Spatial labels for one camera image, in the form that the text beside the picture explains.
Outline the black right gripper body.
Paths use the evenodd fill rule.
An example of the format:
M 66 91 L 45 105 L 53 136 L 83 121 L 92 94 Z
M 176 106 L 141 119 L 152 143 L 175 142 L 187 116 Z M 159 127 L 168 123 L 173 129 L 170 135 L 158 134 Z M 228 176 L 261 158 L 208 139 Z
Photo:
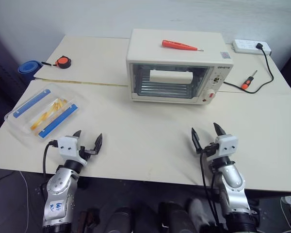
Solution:
M 210 143 L 209 145 L 205 146 L 203 149 L 203 153 L 207 156 L 213 156 L 216 154 L 216 152 L 219 149 L 219 144 L 218 143 Z

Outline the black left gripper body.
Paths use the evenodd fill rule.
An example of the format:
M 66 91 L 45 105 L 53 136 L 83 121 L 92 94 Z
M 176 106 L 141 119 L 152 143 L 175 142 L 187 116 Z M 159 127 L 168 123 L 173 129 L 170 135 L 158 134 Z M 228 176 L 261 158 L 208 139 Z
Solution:
M 79 156 L 85 161 L 88 161 L 90 157 L 95 154 L 96 154 L 95 150 L 86 150 L 85 146 L 80 147 Z

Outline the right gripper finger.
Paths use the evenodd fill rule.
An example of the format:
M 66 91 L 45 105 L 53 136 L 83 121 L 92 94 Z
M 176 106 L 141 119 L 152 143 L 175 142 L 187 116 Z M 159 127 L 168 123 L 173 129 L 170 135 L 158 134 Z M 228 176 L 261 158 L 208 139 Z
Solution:
M 199 136 L 197 134 L 197 132 L 195 131 L 194 128 L 191 129 L 191 135 L 192 135 L 192 142 L 195 146 L 195 150 L 196 150 L 196 153 L 201 153 L 202 152 L 202 147 L 199 143 Z
M 217 124 L 217 123 L 214 122 L 213 125 L 214 125 L 214 128 L 215 128 L 216 134 L 218 136 L 222 136 L 222 135 L 225 135 L 226 134 L 226 132 L 224 131 L 224 129 L 219 124 Z

